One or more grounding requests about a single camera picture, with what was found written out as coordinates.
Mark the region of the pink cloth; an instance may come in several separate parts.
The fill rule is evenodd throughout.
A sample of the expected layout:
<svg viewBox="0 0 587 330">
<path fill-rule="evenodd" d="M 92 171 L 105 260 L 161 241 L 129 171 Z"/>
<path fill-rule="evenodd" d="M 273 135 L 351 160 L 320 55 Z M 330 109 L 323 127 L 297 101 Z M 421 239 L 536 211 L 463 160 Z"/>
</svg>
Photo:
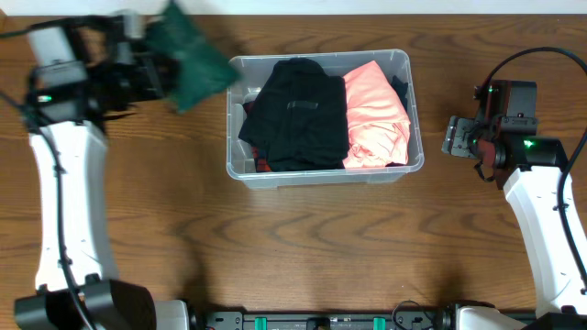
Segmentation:
<svg viewBox="0 0 587 330">
<path fill-rule="evenodd" d="M 382 68 L 372 60 L 344 76 L 349 152 L 347 169 L 408 163 L 411 120 Z"/>
</svg>

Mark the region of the black cloth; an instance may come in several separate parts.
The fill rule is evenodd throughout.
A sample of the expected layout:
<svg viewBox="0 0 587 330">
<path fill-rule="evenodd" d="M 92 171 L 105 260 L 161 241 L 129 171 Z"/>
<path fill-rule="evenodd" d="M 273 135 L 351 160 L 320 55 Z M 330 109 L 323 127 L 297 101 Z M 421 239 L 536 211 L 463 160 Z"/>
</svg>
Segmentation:
<svg viewBox="0 0 587 330">
<path fill-rule="evenodd" d="M 288 104 L 309 100 L 303 95 L 306 94 L 305 88 L 299 87 L 299 84 L 308 78 L 309 85 L 312 85 L 325 77 L 327 75 L 322 67 L 313 60 L 294 58 L 278 61 L 253 102 L 238 137 L 252 147 L 269 151 L 289 114 Z"/>
<path fill-rule="evenodd" d="M 271 170 L 339 170 L 348 152 L 344 80 L 325 74 L 295 75 L 279 133 L 267 150 Z"/>
</svg>

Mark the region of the dark navy cloth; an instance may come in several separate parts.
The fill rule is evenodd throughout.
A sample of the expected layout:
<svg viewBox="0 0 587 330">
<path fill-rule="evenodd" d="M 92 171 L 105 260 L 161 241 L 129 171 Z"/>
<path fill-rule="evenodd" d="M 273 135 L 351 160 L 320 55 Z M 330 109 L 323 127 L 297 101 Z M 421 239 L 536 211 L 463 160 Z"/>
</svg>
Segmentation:
<svg viewBox="0 0 587 330">
<path fill-rule="evenodd" d="M 409 92 L 409 83 L 402 82 L 397 76 L 394 76 L 392 78 L 391 86 L 397 93 L 404 110 L 406 110 L 408 108 L 407 94 Z"/>
</svg>

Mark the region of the dark green cloth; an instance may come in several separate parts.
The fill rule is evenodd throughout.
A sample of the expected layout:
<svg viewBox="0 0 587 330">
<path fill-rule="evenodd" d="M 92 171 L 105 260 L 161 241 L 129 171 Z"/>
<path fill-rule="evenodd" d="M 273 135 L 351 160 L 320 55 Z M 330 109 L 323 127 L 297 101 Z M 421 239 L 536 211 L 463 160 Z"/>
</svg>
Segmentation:
<svg viewBox="0 0 587 330">
<path fill-rule="evenodd" d="M 149 49 L 177 64 L 170 99 L 180 114 L 204 99 L 222 93 L 239 78 L 220 50 L 212 45 L 175 1 L 170 1 L 148 24 Z"/>
</svg>

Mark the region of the clear plastic storage bin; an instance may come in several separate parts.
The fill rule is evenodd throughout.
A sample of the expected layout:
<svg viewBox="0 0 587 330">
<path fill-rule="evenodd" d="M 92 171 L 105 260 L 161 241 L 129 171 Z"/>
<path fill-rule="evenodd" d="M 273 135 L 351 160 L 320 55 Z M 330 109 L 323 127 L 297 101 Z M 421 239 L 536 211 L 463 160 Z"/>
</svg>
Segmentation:
<svg viewBox="0 0 587 330">
<path fill-rule="evenodd" d="M 317 62 L 326 74 L 335 76 L 343 76 L 363 64 L 376 61 L 387 79 L 396 77 L 407 84 L 406 113 L 410 119 L 407 164 L 377 169 L 257 172 L 251 146 L 238 138 L 246 118 L 243 105 L 256 99 L 278 61 L 292 57 L 292 54 L 236 56 L 229 61 L 240 74 L 240 79 L 227 89 L 226 170 L 232 179 L 244 183 L 251 190 L 312 184 L 387 183 L 396 182 L 405 174 L 423 167 L 425 155 L 410 58 L 401 49 L 377 49 L 307 53 L 305 57 Z"/>
</svg>

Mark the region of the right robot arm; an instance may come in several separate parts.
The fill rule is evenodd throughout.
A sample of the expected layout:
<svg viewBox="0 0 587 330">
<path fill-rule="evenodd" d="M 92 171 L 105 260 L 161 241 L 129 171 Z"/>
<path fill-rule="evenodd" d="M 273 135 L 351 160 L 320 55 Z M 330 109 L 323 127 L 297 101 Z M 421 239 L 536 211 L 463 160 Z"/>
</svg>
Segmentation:
<svg viewBox="0 0 587 330">
<path fill-rule="evenodd" d="M 559 139 L 537 133 L 534 82 L 493 80 L 475 91 L 473 118 L 453 116 L 443 152 L 475 160 L 504 192 L 522 232 L 537 296 L 531 329 L 583 329 L 586 286 L 576 259 L 586 254 L 568 157 Z"/>
</svg>

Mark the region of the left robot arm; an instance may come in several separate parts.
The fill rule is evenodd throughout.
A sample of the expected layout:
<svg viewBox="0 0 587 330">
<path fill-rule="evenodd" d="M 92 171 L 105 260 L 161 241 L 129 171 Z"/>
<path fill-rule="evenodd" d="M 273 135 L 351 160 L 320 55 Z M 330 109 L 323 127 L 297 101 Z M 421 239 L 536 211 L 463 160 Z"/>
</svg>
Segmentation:
<svg viewBox="0 0 587 330">
<path fill-rule="evenodd" d="M 174 63 L 149 54 L 87 66 L 45 55 L 29 78 L 25 118 L 41 191 L 35 293 L 17 299 L 22 329 L 187 329 L 180 300 L 122 281 L 105 217 L 105 114 L 162 98 Z"/>
</svg>

